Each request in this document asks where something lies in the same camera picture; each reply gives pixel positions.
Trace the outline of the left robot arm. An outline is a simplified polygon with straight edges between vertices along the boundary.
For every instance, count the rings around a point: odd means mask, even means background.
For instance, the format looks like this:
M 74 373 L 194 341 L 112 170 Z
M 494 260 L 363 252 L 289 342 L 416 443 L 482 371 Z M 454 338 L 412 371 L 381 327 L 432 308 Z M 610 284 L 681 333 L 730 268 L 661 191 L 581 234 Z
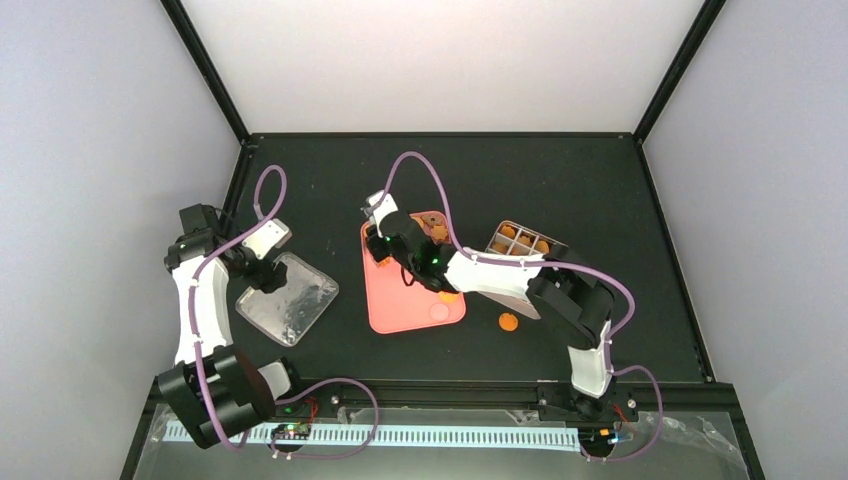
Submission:
M 234 345 L 228 284 L 241 277 L 260 293 L 283 287 L 287 268 L 268 255 L 291 232 L 274 219 L 227 239 L 223 219 L 205 204 L 186 207 L 179 217 L 183 233 L 164 264 L 178 290 L 180 338 L 173 367 L 156 382 L 198 447 L 231 445 L 273 415 L 292 380 L 284 361 L 258 367 Z

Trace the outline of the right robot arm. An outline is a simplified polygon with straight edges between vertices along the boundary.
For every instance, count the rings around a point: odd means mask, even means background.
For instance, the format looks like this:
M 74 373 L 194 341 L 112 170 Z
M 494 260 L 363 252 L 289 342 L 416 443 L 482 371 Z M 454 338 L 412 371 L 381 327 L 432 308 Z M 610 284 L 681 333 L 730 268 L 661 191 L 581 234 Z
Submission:
M 561 261 L 563 247 L 546 255 L 495 255 L 438 243 L 411 217 L 391 214 L 382 224 L 386 235 L 372 223 L 361 229 L 362 245 L 374 264 L 397 264 L 406 286 L 452 295 L 500 295 L 530 305 L 567 347 L 572 410 L 593 419 L 608 408 L 614 296 L 598 274 Z

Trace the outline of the clear plastic tin lid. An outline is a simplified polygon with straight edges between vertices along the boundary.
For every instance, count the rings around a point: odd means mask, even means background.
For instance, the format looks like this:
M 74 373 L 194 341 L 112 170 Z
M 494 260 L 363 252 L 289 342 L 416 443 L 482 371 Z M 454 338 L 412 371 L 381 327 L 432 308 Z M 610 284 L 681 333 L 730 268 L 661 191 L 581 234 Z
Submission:
M 272 293 L 248 287 L 236 311 L 260 332 L 284 347 L 294 347 L 329 307 L 338 283 L 291 252 L 274 261 L 286 267 L 286 283 Z

